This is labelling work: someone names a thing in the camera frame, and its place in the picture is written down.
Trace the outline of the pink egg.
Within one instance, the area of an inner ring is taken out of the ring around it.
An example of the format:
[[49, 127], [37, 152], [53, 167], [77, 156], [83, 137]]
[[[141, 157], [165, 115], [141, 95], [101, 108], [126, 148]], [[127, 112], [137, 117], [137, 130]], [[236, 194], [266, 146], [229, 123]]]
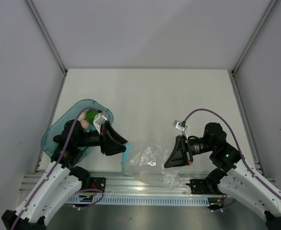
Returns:
[[90, 127], [90, 124], [89, 124], [89, 122], [86, 119], [81, 120], [80, 124], [81, 124], [83, 129], [88, 129]]

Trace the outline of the green bell pepper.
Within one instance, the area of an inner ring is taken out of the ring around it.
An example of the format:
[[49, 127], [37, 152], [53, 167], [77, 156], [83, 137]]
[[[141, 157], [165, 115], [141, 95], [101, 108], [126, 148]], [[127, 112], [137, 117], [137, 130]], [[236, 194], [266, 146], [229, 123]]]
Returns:
[[86, 120], [90, 123], [93, 123], [95, 116], [99, 113], [99, 110], [89, 109], [85, 115]]

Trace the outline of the clear zip top bag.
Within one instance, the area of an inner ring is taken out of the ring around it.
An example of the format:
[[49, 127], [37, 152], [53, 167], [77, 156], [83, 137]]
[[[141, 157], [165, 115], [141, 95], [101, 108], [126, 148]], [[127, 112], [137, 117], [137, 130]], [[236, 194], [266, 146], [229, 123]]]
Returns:
[[127, 143], [122, 154], [121, 171], [134, 178], [140, 175], [158, 174], [165, 187], [173, 188], [181, 183], [178, 169], [166, 169], [164, 163], [170, 155], [160, 145], [131, 142]]

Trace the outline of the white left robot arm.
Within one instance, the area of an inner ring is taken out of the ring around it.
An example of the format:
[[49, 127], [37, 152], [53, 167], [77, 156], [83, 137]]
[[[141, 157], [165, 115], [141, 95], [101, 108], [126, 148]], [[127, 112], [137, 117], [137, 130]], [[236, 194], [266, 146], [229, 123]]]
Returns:
[[102, 190], [93, 186], [91, 173], [77, 165], [83, 156], [82, 148], [99, 146], [102, 154], [112, 156], [125, 152], [128, 142], [109, 121], [87, 132], [76, 119], [67, 121], [53, 141], [57, 147], [38, 183], [15, 210], [3, 213], [6, 229], [45, 230], [54, 214], [77, 192], [101, 194]]

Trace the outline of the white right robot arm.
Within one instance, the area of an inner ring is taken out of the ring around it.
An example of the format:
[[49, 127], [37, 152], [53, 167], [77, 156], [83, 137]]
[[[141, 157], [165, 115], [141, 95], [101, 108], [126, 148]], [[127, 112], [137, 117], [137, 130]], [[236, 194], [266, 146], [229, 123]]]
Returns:
[[219, 123], [208, 123], [201, 138], [188, 137], [187, 146], [191, 156], [211, 152], [210, 160], [216, 168], [205, 178], [210, 193], [229, 195], [257, 214], [269, 230], [281, 230], [281, 190], [226, 141]]

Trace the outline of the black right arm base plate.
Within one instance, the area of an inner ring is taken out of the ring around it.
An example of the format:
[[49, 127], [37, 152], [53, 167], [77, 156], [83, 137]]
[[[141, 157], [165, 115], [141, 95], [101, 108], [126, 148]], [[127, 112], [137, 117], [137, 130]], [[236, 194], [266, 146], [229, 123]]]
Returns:
[[217, 195], [219, 190], [209, 180], [206, 179], [190, 179], [186, 185], [191, 189], [193, 195]]

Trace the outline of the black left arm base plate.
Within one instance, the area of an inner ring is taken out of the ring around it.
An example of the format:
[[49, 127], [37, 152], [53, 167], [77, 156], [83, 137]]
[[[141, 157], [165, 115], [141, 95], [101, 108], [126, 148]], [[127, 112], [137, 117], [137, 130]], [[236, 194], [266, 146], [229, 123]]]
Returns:
[[98, 189], [105, 191], [106, 187], [106, 178], [105, 177], [91, 177], [82, 182], [81, 189]]

